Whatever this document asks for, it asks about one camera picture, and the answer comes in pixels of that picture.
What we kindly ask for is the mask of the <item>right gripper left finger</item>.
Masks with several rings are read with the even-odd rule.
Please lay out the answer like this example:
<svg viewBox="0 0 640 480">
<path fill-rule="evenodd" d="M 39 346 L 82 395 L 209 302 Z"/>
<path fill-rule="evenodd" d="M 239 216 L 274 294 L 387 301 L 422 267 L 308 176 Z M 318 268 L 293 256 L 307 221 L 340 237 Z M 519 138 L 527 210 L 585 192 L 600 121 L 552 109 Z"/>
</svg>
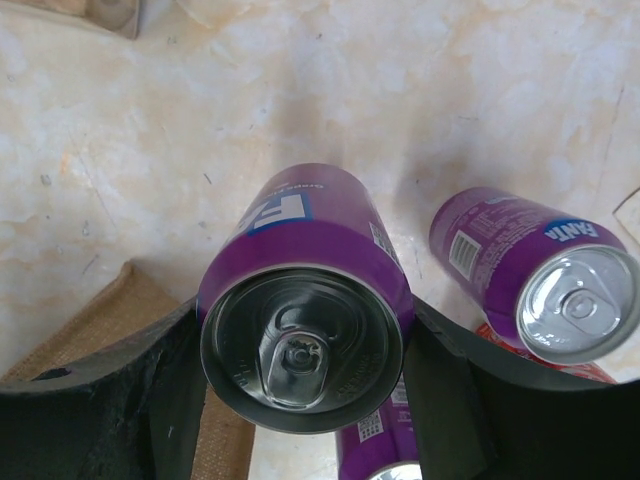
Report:
<svg viewBox="0 0 640 480">
<path fill-rule="evenodd" d="M 206 380 L 189 300 L 28 381 L 1 385 L 4 479 L 188 479 Z"/>
</svg>

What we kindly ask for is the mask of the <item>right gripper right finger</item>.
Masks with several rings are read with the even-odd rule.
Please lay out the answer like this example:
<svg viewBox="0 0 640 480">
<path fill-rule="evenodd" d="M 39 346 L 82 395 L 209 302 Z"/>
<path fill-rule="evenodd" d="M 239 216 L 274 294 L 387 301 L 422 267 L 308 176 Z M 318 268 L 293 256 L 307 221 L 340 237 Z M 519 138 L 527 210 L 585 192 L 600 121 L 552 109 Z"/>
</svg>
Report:
<svg viewBox="0 0 640 480">
<path fill-rule="evenodd" d="M 414 305 L 404 381 L 424 478 L 638 478 L 638 382 L 551 369 Z"/>
</svg>

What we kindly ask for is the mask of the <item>purple soda can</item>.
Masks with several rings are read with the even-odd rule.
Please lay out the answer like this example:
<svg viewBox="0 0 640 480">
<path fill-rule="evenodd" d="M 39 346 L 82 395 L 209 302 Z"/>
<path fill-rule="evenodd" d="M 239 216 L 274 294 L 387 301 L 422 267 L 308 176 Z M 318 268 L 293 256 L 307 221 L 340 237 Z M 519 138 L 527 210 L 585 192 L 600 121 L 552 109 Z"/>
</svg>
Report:
<svg viewBox="0 0 640 480">
<path fill-rule="evenodd" d="M 396 386 L 415 320 L 408 279 L 364 185 L 340 167 L 274 175 L 196 298 L 204 374 L 244 419 L 318 434 Z"/>
<path fill-rule="evenodd" d="M 339 480 L 422 477 L 403 378 L 377 410 L 337 431 L 335 441 Z"/>
</svg>

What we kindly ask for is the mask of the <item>brown canvas bag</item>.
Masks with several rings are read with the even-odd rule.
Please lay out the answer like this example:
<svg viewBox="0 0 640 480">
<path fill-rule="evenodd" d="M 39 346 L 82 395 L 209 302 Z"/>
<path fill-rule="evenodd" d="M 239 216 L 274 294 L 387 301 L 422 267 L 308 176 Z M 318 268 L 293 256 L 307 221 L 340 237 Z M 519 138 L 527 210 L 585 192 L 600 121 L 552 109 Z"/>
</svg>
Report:
<svg viewBox="0 0 640 480">
<path fill-rule="evenodd" d="M 1 379 L 5 479 L 244 479 L 254 435 L 206 383 L 194 302 L 131 263 Z"/>
</svg>

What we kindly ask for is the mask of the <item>purple Fanta can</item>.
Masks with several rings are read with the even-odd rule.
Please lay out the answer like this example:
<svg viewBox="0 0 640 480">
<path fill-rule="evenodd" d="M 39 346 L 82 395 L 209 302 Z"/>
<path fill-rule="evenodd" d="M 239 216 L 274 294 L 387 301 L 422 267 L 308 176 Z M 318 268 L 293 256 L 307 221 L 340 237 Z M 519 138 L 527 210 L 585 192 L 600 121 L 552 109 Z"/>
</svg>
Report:
<svg viewBox="0 0 640 480">
<path fill-rule="evenodd" d="M 493 332 L 546 362 L 595 361 L 639 327 L 639 263 L 595 222 L 474 187 L 437 210 L 428 240 Z"/>
</svg>

